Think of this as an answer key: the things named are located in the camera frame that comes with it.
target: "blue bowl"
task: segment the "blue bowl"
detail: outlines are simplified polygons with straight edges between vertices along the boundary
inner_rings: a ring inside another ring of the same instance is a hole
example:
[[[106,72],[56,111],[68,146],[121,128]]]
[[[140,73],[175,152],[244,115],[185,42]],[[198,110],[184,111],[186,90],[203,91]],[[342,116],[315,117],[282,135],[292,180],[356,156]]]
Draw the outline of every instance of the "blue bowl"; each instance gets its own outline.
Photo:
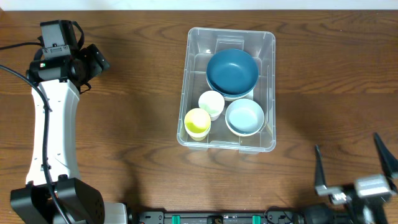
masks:
[[[247,95],[257,84],[259,69],[248,53],[238,49],[222,50],[207,65],[209,86],[223,96]]]

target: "wood grain surface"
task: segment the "wood grain surface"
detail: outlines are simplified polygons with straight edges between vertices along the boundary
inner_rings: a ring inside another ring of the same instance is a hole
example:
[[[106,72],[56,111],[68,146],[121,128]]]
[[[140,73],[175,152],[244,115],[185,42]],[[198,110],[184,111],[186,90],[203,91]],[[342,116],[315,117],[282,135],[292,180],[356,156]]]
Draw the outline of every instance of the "wood grain surface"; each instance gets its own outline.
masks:
[[[168,211],[265,210],[326,202],[313,188],[314,144],[329,184],[381,172],[372,133],[398,157],[397,11],[3,12],[0,46],[35,41],[39,22],[78,21],[111,69],[92,80],[76,116],[84,182],[110,202]],[[189,151],[176,140],[192,27],[275,34],[277,145],[269,153]],[[0,52],[24,73],[37,46]],[[0,71],[0,223],[24,186],[33,149],[30,88]],[[398,223],[398,198],[385,206]]]

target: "plastic bin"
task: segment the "plastic bin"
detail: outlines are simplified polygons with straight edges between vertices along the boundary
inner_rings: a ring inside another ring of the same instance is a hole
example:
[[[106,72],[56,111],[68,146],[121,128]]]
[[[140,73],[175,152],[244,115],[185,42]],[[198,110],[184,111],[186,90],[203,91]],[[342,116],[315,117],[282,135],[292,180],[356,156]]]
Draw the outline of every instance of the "plastic bin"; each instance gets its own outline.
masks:
[[[210,90],[206,82],[206,68],[210,58],[224,49],[243,50],[255,59],[259,68],[259,81],[245,98],[257,102],[265,113],[265,122],[255,135],[239,137],[225,123],[225,111],[231,102],[225,102],[220,117],[211,123],[207,138],[194,141],[185,131],[183,119],[188,111],[198,108],[202,93]],[[270,32],[192,28],[188,33],[177,140],[190,149],[237,149],[257,154],[275,148],[275,36]]]

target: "green strip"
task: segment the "green strip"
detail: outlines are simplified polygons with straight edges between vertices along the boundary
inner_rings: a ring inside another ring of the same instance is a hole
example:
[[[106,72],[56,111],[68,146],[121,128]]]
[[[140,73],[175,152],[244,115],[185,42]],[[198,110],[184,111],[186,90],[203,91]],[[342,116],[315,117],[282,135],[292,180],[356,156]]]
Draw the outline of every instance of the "green strip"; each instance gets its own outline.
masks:
[[[172,216],[172,224],[180,224],[180,216],[179,215]]]
[[[253,224],[261,224],[261,216],[253,215]]]

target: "white background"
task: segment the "white background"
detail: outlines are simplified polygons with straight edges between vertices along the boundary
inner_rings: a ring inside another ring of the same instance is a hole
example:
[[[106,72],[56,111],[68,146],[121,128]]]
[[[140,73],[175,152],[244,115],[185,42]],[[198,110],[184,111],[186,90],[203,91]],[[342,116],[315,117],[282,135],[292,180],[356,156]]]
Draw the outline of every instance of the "white background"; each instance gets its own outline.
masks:
[[[398,0],[0,0],[19,10],[398,9]]]

